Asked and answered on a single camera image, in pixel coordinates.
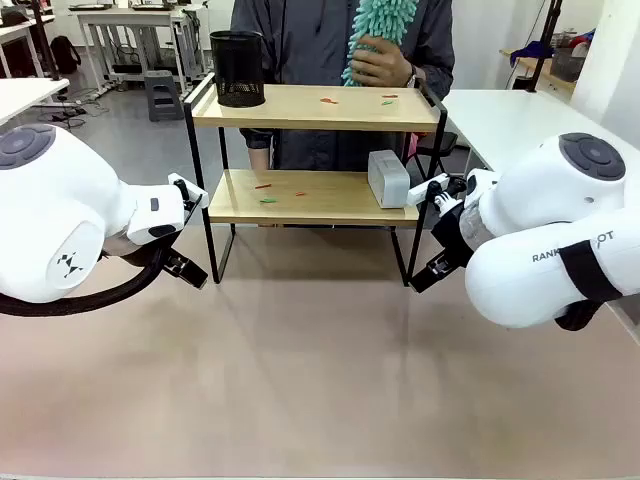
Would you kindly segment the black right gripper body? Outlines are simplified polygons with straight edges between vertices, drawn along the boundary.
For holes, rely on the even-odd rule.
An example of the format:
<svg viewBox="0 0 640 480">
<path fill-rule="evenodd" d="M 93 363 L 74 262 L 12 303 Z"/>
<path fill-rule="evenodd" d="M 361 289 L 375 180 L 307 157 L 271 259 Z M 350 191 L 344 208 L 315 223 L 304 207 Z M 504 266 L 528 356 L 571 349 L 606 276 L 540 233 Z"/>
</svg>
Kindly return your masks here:
<svg viewBox="0 0 640 480">
<path fill-rule="evenodd" d="M 463 204 L 458 203 L 442 213 L 431 230 L 431 234 L 443 247 L 442 251 L 448 253 L 454 268 L 465 268 L 474 253 L 461 233 L 460 217 L 463 210 Z"/>
</svg>

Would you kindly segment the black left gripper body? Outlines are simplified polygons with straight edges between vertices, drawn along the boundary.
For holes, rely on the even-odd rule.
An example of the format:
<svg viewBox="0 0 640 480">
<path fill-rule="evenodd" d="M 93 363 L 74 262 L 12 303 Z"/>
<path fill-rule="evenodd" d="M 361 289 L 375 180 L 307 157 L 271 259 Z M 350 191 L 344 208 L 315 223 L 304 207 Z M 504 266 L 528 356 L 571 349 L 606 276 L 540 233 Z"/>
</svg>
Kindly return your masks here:
<svg viewBox="0 0 640 480">
<path fill-rule="evenodd" d="M 119 257 L 138 268 L 161 270 L 172 244 L 173 235 L 154 239 L 142 246 L 134 244 L 125 236 L 112 236 L 105 240 L 102 255 Z"/>
</svg>

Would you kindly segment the person's left hand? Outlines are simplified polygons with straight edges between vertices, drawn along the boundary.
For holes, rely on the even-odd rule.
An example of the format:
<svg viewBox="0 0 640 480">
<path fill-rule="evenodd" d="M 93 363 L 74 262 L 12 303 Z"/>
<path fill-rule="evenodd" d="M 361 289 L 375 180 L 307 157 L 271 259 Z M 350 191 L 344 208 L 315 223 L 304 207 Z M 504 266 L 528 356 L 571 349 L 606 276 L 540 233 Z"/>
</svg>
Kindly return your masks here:
<svg viewBox="0 0 640 480">
<path fill-rule="evenodd" d="M 368 87 L 406 87 L 417 73 L 396 44 L 369 35 L 359 39 L 350 67 L 352 79 Z"/>
</svg>

